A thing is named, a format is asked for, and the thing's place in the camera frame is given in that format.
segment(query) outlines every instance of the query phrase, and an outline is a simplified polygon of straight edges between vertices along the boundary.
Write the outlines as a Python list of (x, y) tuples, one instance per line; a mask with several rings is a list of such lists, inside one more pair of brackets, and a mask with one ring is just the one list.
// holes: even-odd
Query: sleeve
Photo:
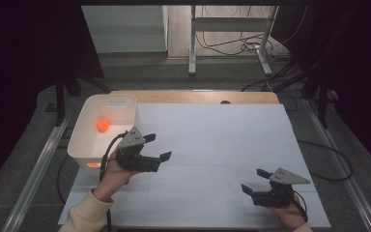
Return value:
[(309, 227), (308, 223), (305, 223), (300, 228), (294, 230), (294, 232), (312, 232), (312, 229)]
[(69, 218), (59, 232), (98, 232), (105, 224), (105, 215), (113, 202), (99, 201), (89, 190), (83, 201), (71, 207)]

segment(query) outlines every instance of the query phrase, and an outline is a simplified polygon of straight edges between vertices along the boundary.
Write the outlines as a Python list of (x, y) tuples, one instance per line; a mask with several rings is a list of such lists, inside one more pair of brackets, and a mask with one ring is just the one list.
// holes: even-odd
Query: floor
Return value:
[[(210, 15), (214, 14), (211, 8), (207, 8), (207, 11)], [(232, 15), (235, 11), (239, 13), (236, 7), (227, 14)], [(206, 39), (207, 43), (220, 43), (232, 37), (211, 41), (208, 35)], [(223, 49), (229, 49), (226, 50), (227, 52), (238, 51), (235, 47)], [(197, 75), (190, 77), (187, 74), (187, 59), (184, 58), (187, 56), (186, 46), (179, 47), (178, 51), (171, 51), (169, 51), (170, 58), (168, 59), (153, 55), (122, 57), (118, 54), (100, 54), (105, 79), (98, 81), (111, 89), (121, 90), (240, 91), (247, 84), (268, 78), (263, 75), (259, 61), (253, 55), (230, 59), (218, 57), (212, 51), (204, 53), (203, 49), (199, 49), (197, 53), (202, 55), (197, 57)], [(277, 72), (285, 64), (286, 62), (271, 62), (271, 68)], [(278, 82), (270, 82), (269, 85), (272, 87), (276, 83)], [(62, 198), (67, 199), (78, 168), (77, 164), (68, 158), (67, 153), (71, 128), (85, 100), (94, 94), (103, 93), (101, 89), (86, 81), (79, 80), (79, 84), (83, 91), (77, 98), (75, 109), (71, 111), (71, 119), (66, 132), (60, 138), (59, 145), (44, 172), (36, 194), (31, 196), (33, 200), (24, 217), (20, 219), (18, 231), (35, 231), (37, 228), (39, 231), (57, 231), (59, 228), (57, 220), (63, 209)], [(252, 85), (245, 91), (260, 91), (263, 85), (264, 83)], [(311, 110), (316, 102), (300, 97), (302, 85), (302, 82), (298, 82), (285, 89), (278, 94), (279, 100), (287, 110), (297, 139), (322, 144), (324, 138), (318, 129), (318, 123), (314, 122), (314, 114)], [(357, 183), (357, 192), (362, 198), (352, 197), (353, 190), (348, 184), (350, 181), (328, 182), (315, 177), (313, 180), (332, 226), (330, 229), (315, 228), (315, 231), (371, 231), (366, 227), (359, 207), (359, 205), (366, 206), (367, 204), (369, 207), (367, 210), (371, 210), (371, 156), (335, 112), (334, 100), (331, 99), (327, 113), (328, 130), (325, 132), (329, 134), (335, 147), (352, 163), (354, 175), (351, 181)], [(54, 87), (41, 91), (37, 103), (38, 106), (30, 124), (0, 170), (0, 230), (6, 224), (8, 215), (56, 124)], [(300, 147), (311, 171), (331, 175), (332, 178), (337, 177), (336, 155), (326, 149), (302, 143)], [(358, 202), (360, 199), (364, 199), (366, 204)]]

